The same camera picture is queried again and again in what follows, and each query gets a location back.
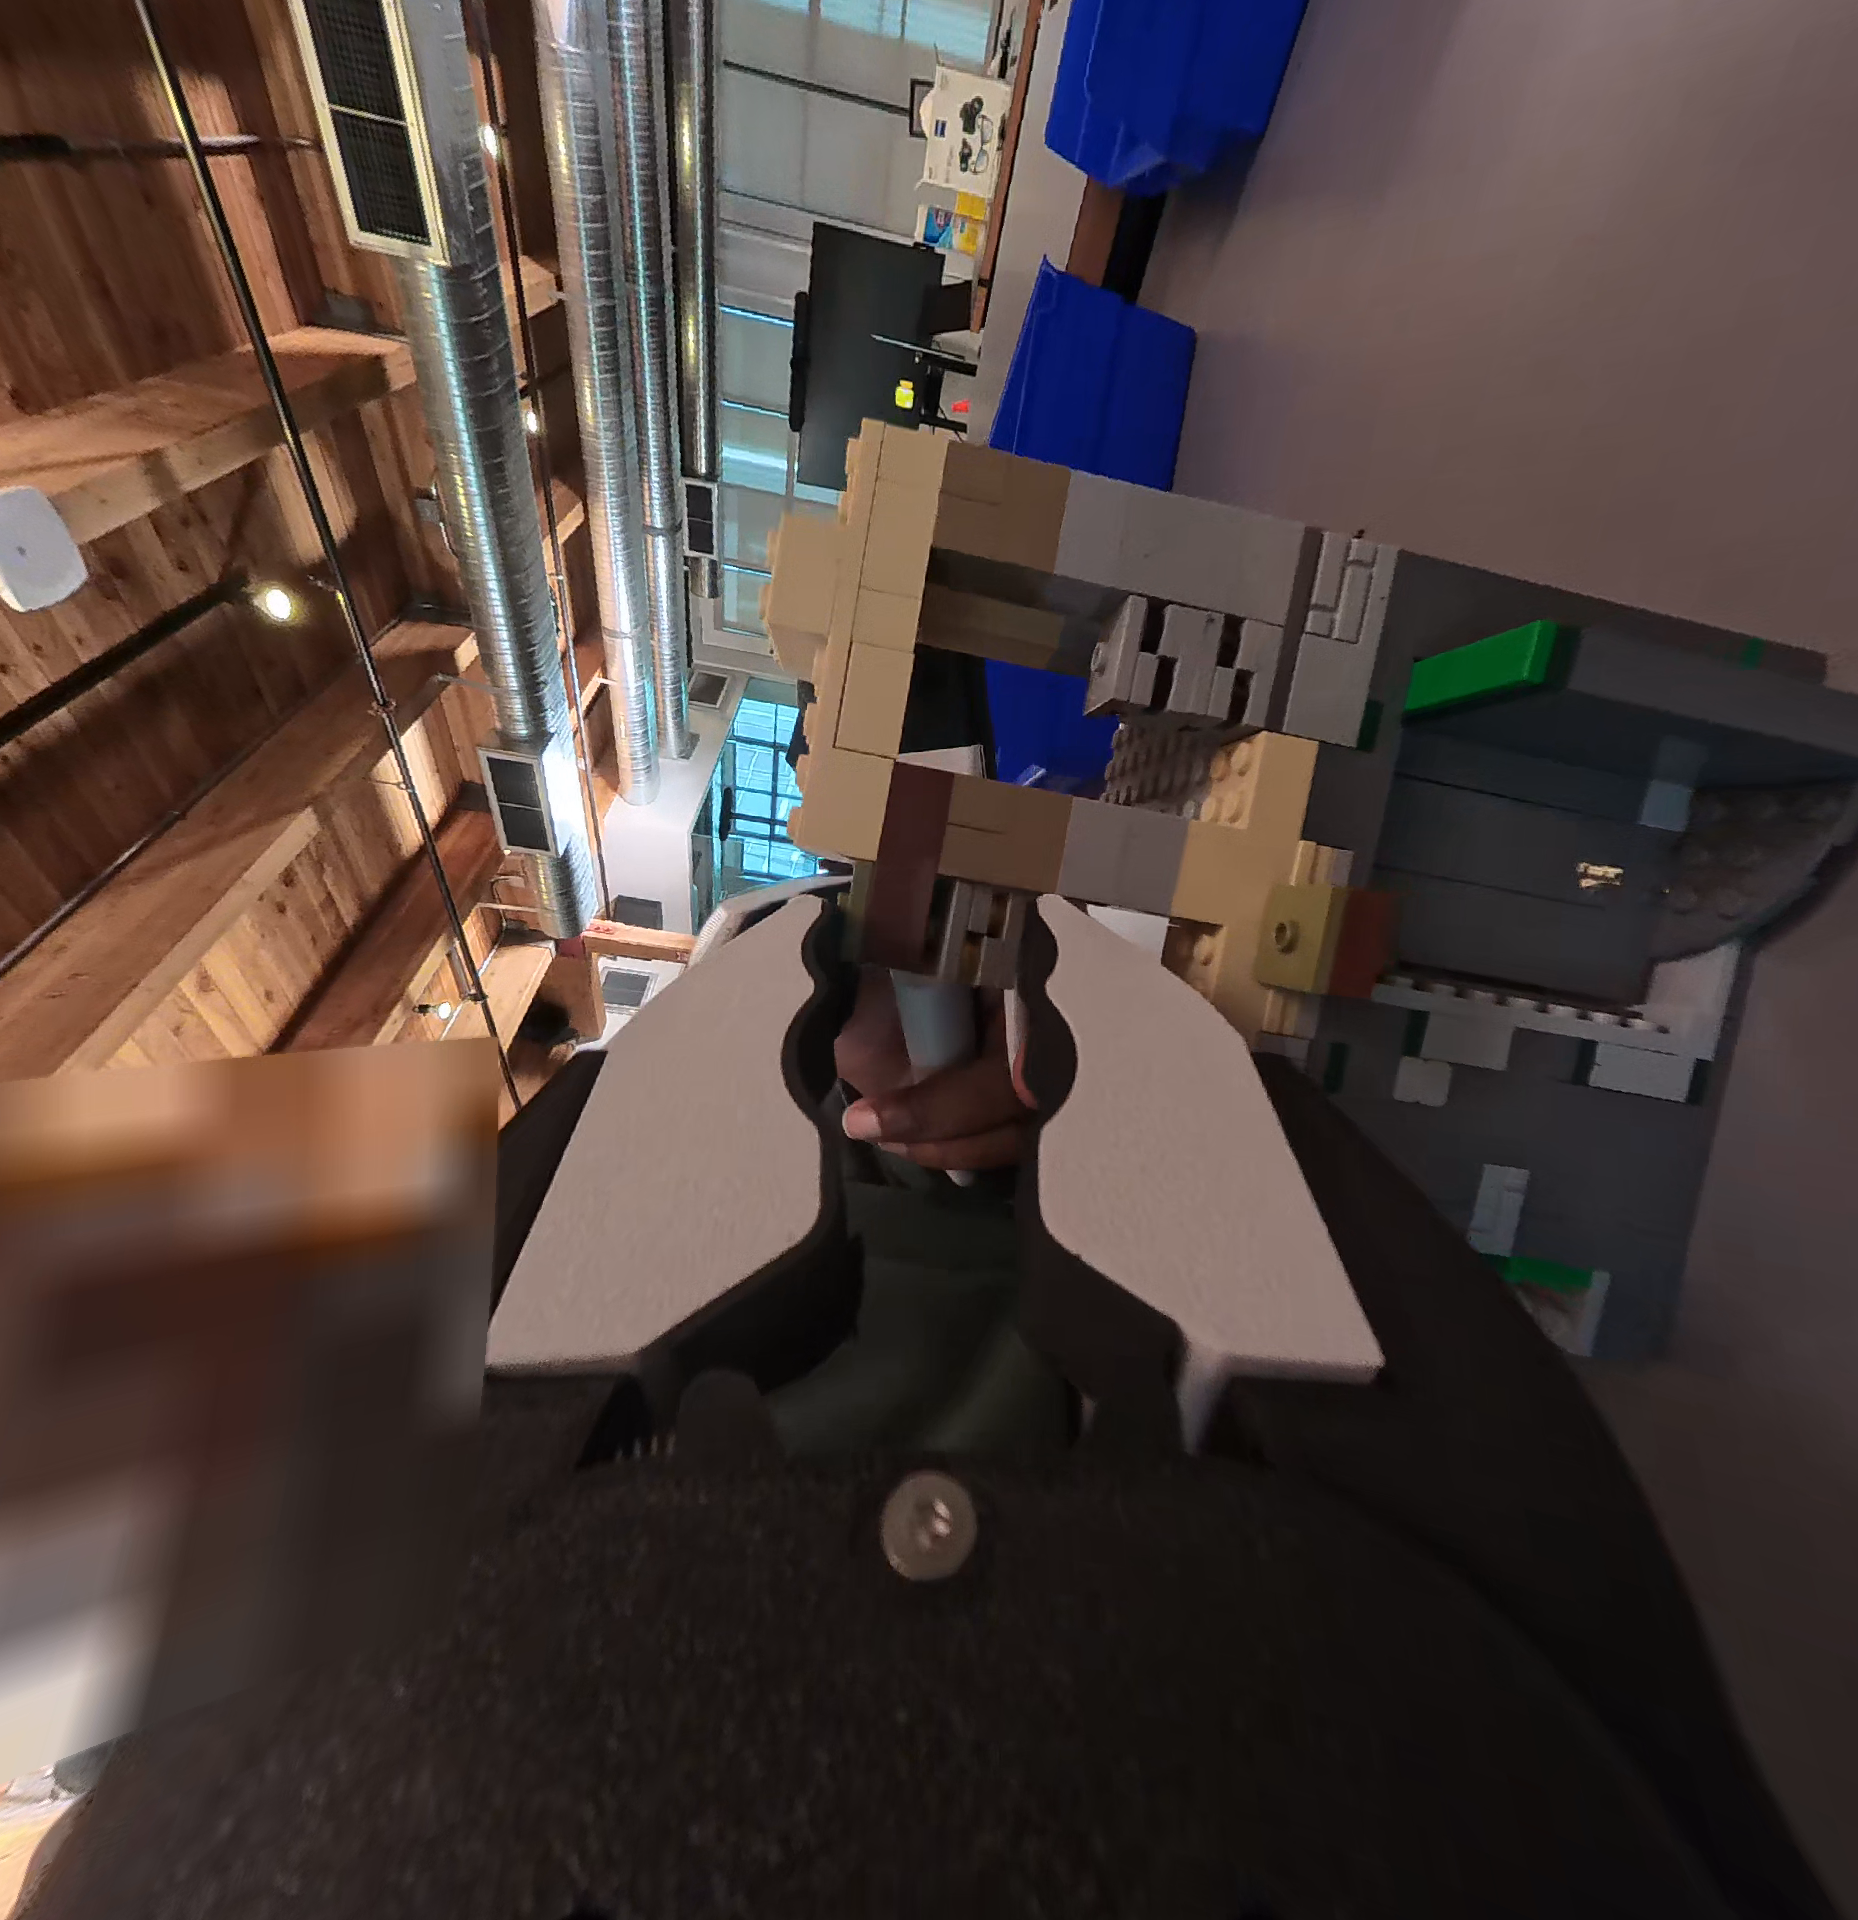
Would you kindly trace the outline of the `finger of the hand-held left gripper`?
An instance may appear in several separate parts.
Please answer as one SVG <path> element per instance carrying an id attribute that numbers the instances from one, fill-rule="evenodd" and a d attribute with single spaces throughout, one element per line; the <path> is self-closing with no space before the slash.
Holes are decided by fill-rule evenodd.
<path id="1" fill-rule="evenodd" d="M 892 971 L 892 988 L 913 1075 L 935 1075 L 971 1059 L 971 986 Z"/>

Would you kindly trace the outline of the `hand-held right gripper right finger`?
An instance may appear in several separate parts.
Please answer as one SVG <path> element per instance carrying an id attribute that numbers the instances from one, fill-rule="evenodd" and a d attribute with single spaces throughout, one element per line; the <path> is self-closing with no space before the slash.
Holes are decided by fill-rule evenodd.
<path id="1" fill-rule="evenodd" d="M 1022 1332 L 1090 1419 L 1193 1451 L 1239 1380 L 1372 1385 L 1383 1348 L 1244 1038 L 1062 898 L 1020 969 Z"/>

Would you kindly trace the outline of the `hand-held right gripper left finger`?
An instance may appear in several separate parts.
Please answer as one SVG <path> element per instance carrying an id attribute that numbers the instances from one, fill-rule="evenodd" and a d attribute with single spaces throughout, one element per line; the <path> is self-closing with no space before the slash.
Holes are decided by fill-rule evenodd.
<path id="1" fill-rule="evenodd" d="M 494 1375 L 775 1388 L 853 1332 L 862 1251 L 820 1114 L 852 986 L 835 905 L 786 899 L 607 1041 L 492 1314 Z"/>

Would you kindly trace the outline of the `toy brick castle model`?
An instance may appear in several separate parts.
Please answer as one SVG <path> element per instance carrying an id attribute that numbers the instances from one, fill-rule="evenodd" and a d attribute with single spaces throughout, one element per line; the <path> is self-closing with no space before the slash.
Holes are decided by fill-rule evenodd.
<path id="1" fill-rule="evenodd" d="M 868 423 L 763 610 L 858 958 L 1013 979 L 1038 896 L 1309 1069 L 1578 1351 L 1652 1356 L 1748 947 L 1858 832 L 1792 645 Z"/>

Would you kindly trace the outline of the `person's left forearm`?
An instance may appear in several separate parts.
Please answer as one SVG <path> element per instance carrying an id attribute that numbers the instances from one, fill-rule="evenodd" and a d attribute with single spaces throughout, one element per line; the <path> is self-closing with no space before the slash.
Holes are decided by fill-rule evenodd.
<path id="1" fill-rule="evenodd" d="M 846 1221 L 866 1253 L 857 1328 L 770 1398 L 786 1452 L 1064 1451 L 1078 1403 L 1022 1337 L 1016 1174 L 971 1186 L 872 1146 L 843 1150 Z"/>

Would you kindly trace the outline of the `person's left hand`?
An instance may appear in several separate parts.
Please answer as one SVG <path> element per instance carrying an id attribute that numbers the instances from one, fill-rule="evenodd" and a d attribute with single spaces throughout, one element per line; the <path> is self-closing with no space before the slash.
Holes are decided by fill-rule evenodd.
<path id="1" fill-rule="evenodd" d="M 971 1002 L 980 1020 L 973 1054 L 919 1075 L 890 971 L 860 969 L 852 1012 L 836 1034 L 847 1139 L 935 1169 L 988 1173 L 1020 1160 L 1024 1116 L 1038 1106 L 1022 1045 L 1010 1040 L 1003 993 L 982 988 Z"/>

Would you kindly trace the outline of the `blue plastic storage bin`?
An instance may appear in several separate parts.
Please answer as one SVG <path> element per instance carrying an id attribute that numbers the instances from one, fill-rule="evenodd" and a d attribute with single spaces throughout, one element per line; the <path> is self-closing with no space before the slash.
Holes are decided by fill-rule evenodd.
<path id="1" fill-rule="evenodd" d="M 1266 135 L 1306 1 L 1074 1 L 1047 146 L 1159 196 Z"/>
<path id="2" fill-rule="evenodd" d="M 991 420 L 991 449 L 1168 490 L 1197 333 L 1044 260 Z M 1088 718 L 1060 674 L 988 662 L 994 770 L 1097 796 L 1114 718 Z"/>

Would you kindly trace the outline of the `black monitor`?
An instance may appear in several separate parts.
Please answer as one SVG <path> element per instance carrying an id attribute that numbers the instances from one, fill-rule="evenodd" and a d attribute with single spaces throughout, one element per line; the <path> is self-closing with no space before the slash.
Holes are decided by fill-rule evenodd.
<path id="1" fill-rule="evenodd" d="M 946 279 L 940 251 L 819 220 L 809 279 L 794 299 L 790 425 L 797 480 L 846 490 L 847 445 L 887 427 L 965 430 L 945 380 L 975 363 L 940 347 L 971 326 L 973 283 Z"/>

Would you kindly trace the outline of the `white ceiling device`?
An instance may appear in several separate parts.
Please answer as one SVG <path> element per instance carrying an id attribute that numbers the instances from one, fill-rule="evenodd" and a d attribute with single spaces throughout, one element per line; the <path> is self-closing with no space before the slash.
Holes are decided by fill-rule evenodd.
<path id="1" fill-rule="evenodd" d="M 0 601 L 41 613 L 87 586 L 89 568 L 55 502 L 36 487 L 0 488 Z"/>

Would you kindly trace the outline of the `ceiling air vent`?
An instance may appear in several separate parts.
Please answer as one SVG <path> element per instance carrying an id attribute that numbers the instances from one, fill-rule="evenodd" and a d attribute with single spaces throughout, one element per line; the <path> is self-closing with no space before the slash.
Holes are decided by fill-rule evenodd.
<path id="1" fill-rule="evenodd" d="M 290 13 L 347 240 L 449 266 L 408 5 L 292 1 Z"/>

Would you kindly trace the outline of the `silver ventilation duct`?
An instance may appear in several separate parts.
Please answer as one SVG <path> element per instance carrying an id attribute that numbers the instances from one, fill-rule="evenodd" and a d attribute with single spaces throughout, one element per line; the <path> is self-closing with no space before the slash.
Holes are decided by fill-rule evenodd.
<path id="1" fill-rule="evenodd" d="M 414 64 L 419 168 L 448 248 L 448 263 L 403 266 L 399 295 L 495 729 L 506 747 L 538 757 L 552 800 L 558 850 L 534 863 L 534 898 L 544 926 L 566 939 L 581 933 L 598 898 L 464 16 L 454 1 L 399 10 Z"/>
<path id="2" fill-rule="evenodd" d="M 658 693 L 622 226 L 607 146 L 607 5 L 538 1 L 534 17 L 618 790 L 631 805 L 650 805 L 659 790 Z"/>

